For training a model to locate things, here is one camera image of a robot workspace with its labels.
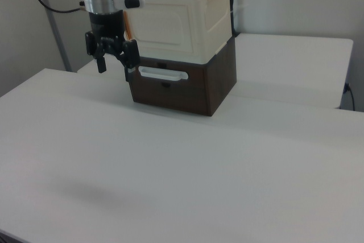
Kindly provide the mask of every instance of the storage box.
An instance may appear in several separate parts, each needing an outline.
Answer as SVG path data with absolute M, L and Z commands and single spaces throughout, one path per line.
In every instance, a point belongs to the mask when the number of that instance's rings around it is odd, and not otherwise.
M 206 64 L 231 37 L 230 0 L 146 0 L 125 21 L 149 58 Z
M 146 0 L 125 12 L 135 102 L 212 116 L 237 81 L 230 0 Z

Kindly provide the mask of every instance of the drawer handle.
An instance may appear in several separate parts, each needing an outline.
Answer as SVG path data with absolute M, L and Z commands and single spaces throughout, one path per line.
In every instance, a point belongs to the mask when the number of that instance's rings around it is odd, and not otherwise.
M 139 67 L 140 75 L 143 77 L 168 80 L 168 81 L 179 81 L 187 80 L 188 74 L 184 71 L 171 71 L 169 69 L 163 68 L 149 68 L 149 67 Z

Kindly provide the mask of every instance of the table surface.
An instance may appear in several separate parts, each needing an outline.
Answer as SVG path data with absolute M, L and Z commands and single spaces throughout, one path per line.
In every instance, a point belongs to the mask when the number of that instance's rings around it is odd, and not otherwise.
M 237 79 L 230 94 L 293 104 L 338 108 L 353 41 L 284 35 L 240 34 L 236 39 Z M 95 61 L 78 73 L 124 78 L 123 66 L 106 55 L 107 71 Z
M 203 117 L 44 70 L 0 98 L 0 230 L 30 243 L 361 243 L 363 132 L 363 113 L 229 95 Z

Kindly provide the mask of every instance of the brown wooden drawer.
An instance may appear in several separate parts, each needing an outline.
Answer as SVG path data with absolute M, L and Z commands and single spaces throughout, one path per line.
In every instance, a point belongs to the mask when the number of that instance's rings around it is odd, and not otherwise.
M 198 66 L 142 58 L 141 66 L 183 71 L 187 80 L 167 81 L 143 77 L 136 68 L 130 81 L 135 102 L 205 114 L 207 111 L 204 71 Z
M 142 57 L 140 66 L 186 72 L 188 79 L 144 77 L 137 67 L 129 81 L 135 102 L 207 116 L 213 115 L 237 80 L 233 38 L 205 65 Z

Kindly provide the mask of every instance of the white wall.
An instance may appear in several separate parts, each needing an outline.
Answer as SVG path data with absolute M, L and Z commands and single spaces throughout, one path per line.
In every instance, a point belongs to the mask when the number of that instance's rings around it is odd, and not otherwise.
M 64 70 L 37 0 L 0 0 L 0 96 L 44 68 Z
M 82 0 L 49 0 L 54 9 L 70 10 L 79 7 Z M 72 14 L 55 14 L 55 22 L 71 64 L 72 71 L 77 72 L 93 58 L 86 53 L 85 33 L 91 30 L 89 15 L 86 11 Z
M 241 32 L 353 39 L 348 81 L 357 110 L 364 111 L 364 0 L 235 0 L 235 3 L 243 7 L 235 18 Z M 344 96 L 343 106 L 351 109 L 349 95 Z

